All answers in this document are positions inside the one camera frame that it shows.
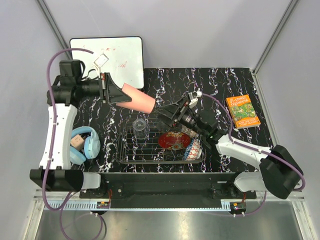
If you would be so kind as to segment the brown patterned bowl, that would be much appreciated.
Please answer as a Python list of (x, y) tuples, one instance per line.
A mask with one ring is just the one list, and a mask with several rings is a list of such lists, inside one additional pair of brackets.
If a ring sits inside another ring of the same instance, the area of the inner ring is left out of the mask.
[(191, 139), (198, 137), (198, 134), (195, 131), (193, 131), (192, 129), (190, 129), (184, 125), (181, 127), (181, 132), (188, 135)]

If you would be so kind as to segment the red floral plate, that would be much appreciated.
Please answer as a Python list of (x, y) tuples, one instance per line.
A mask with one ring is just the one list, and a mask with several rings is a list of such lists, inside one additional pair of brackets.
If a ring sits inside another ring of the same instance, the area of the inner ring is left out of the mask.
[(158, 144), (163, 149), (177, 151), (185, 149), (191, 143), (191, 138), (183, 132), (169, 131), (158, 138)]

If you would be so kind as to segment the pink plastic cup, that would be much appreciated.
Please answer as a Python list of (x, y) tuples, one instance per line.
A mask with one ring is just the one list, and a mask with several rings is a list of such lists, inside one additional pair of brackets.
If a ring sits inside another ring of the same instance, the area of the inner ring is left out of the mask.
[(154, 109), (156, 100), (139, 89), (125, 83), (122, 91), (131, 97), (131, 101), (117, 103), (117, 106), (146, 114), (150, 114)]

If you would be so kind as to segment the clear plastic tumbler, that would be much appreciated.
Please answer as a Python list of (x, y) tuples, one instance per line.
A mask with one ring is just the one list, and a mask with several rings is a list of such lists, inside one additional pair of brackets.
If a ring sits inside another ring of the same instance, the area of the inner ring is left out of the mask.
[(136, 139), (144, 140), (149, 137), (150, 127), (144, 119), (137, 118), (132, 123), (132, 128), (133, 128), (133, 134)]

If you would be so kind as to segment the blue and red patterned bowl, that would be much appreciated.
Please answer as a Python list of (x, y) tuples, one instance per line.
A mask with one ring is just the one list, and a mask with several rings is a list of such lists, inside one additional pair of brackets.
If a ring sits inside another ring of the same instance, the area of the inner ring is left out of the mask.
[(202, 147), (200, 142), (193, 138), (190, 144), (186, 147), (183, 160), (184, 161), (194, 161), (197, 160), (202, 154)]

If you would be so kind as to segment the black wire dish rack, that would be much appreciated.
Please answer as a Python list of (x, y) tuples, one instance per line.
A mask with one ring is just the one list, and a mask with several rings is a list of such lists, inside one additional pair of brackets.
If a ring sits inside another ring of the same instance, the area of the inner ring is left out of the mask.
[[(146, 139), (136, 139), (132, 124), (136, 119), (144, 119), (149, 125), (149, 136)], [(118, 138), (117, 161), (125, 165), (146, 164), (197, 164), (206, 159), (206, 151), (202, 148), (200, 157), (196, 160), (183, 160), (186, 148), (180, 150), (168, 150), (158, 144), (159, 137), (167, 132), (181, 132), (182, 125), (178, 124), (171, 129), (158, 127), (159, 120), (156, 117), (129, 114), (123, 120)]]

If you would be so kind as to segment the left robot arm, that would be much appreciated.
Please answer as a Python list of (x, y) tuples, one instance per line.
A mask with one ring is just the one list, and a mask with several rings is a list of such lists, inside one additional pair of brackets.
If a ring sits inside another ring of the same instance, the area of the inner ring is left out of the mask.
[(47, 92), (49, 124), (42, 159), (29, 178), (48, 192), (78, 192), (88, 190), (97, 198), (108, 193), (99, 173), (84, 173), (71, 169), (71, 139), (75, 117), (83, 98), (99, 97), (104, 103), (118, 104), (132, 101), (118, 87), (110, 73), (101, 73), (97, 80), (82, 81), (80, 60), (62, 60), (60, 74)]

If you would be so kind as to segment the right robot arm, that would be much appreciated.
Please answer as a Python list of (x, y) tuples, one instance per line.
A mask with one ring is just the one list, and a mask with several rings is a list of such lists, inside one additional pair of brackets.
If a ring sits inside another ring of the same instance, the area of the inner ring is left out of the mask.
[(297, 190), (298, 183), (306, 184), (302, 169), (285, 147), (263, 147), (236, 139), (219, 129), (215, 117), (206, 112), (195, 112), (186, 98), (157, 107), (155, 111), (167, 126), (182, 125), (196, 132), (210, 152), (235, 158), (256, 169), (237, 174), (227, 185), (228, 195), (232, 198), (239, 198), (248, 191), (263, 191), (285, 200)]

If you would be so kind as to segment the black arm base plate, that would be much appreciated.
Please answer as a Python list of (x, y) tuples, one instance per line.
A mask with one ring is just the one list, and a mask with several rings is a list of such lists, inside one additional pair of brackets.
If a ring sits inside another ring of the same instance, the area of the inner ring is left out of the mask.
[(102, 173), (102, 187), (80, 193), (81, 199), (113, 199), (131, 196), (202, 195), (215, 199), (241, 199), (242, 190), (232, 185), (236, 173)]

